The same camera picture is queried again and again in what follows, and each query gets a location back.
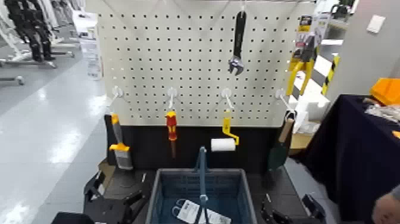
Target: screwdriver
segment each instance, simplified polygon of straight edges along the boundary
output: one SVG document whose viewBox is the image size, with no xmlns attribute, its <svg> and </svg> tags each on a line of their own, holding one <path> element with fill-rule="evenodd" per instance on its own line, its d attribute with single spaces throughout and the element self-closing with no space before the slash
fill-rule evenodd
<svg viewBox="0 0 400 224">
<path fill-rule="evenodd" d="M 175 111 L 169 111 L 166 115 L 167 127 L 168 127 L 168 139 L 171 141 L 172 158 L 176 157 L 176 113 Z"/>
</svg>

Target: orange crate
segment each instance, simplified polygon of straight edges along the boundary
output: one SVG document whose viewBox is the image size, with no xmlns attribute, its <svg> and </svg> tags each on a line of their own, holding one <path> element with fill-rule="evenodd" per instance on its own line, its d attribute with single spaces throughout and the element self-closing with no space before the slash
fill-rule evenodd
<svg viewBox="0 0 400 224">
<path fill-rule="evenodd" d="M 400 79 L 380 78 L 370 93 L 385 105 L 400 104 Z"/>
</svg>

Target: pegboard hook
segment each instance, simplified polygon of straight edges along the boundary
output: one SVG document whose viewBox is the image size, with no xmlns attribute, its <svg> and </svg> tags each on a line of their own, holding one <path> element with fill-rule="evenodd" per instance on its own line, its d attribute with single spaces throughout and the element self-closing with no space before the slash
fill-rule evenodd
<svg viewBox="0 0 400 224">
<path fill-rule="evenodd" d="M 292 107 L 290 107 L 290 105 L 289 105 L 288 102 L 286 102 L 286 100 L 285 100 L 284 97 L 283 97 L 283 94 L 285 94 L 285 91 L 284 91 L 283 89 L 278 89 L 278 90 L 276 91 L 276 93 L 275 93 L 275 98 L 281 99 L 281 100 L 283 101 L 283 103 L 285 104 L 287 110 L 290 111 L 290 112 L 286 115 L 286 117 L 285 117 L 285 120 L 287 120 L 287 119 L 288 119 L 288 116 L 289 116 L 290 114 L 294 114 L 294 115 L 295 115 L 295 110 L 294 110 Z"/>
<path fill-rule="evenodd" d="M 170 97 L 170 102 L 168 104 L 168 109 L 171 110 L 174 105 L 174 98 L 178 96 L 178 91 L 174 87 L 168 89 L 167 95 Z"/>
<path fill-rule="evenodd" d="M 240 6 L 240 17 L 243 17 L 243 12 L 246 10 L 246 0 L 241 0 L 242 6 Z"/>
<path fill-rule="evenodd" d="M 108 107 L 110 107 L 113 104 L 115 99 L 117 99 L 118 97 L 122 97 L 124 95 L 124 91 L 122 91 L 122 89 L 119 88 L 118 86 L 114 86 L 111 92 L 114 96 L 111 99 L 110 103 L 108 104 Z"/>
<path fill-rule="evenodd" d="M 229 88 L 225 88 L 221 92 L 221 97 L 225 98 L 226 101 L 228 102 L 229 107 L 233 110 L 235 109 L 232 105 L 232 102 L 230 101 L 229 97 L 232 96 L 232 91 Z"/>
</svg>

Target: blue plastic basket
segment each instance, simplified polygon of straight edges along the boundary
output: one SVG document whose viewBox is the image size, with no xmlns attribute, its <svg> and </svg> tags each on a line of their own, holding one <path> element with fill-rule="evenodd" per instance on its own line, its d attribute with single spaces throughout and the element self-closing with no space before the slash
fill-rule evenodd
<svg viewBox="0 0 400 224">
<path fill-rule="evenodd" d="M 172 215 L 171 209 L 181 198 L 202 205 L 200 173 L 197 168 L 157 170 L 146 224 L 184 223 Z M 203 173 L 206 208 L 231 218 L 231 224 L 257 224 L 244 170 L 206 168 Z"/>
</svg>

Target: pegboard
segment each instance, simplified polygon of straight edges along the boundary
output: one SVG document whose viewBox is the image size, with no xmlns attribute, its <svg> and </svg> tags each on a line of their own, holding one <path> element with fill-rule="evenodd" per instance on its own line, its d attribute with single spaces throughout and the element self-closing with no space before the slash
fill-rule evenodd
<svg viewBox="0 0 400 224">
<path fill-rule="evenodd" d="M 244 72 L 230 74 L 240 1 L 87 0 L 98 13 L 98 36 L 107 94 L 124 91 L 113 108 L 123 125 L 165 125 L 170 87 L 183 126 L 221 126 L 232 91 L 232 126 L 282 125 L 286 110 L 276 99 L 286 88 L 288 60 L 299 17 L 308 1 L 246 1 L 242 45 Z"/>
</svg>

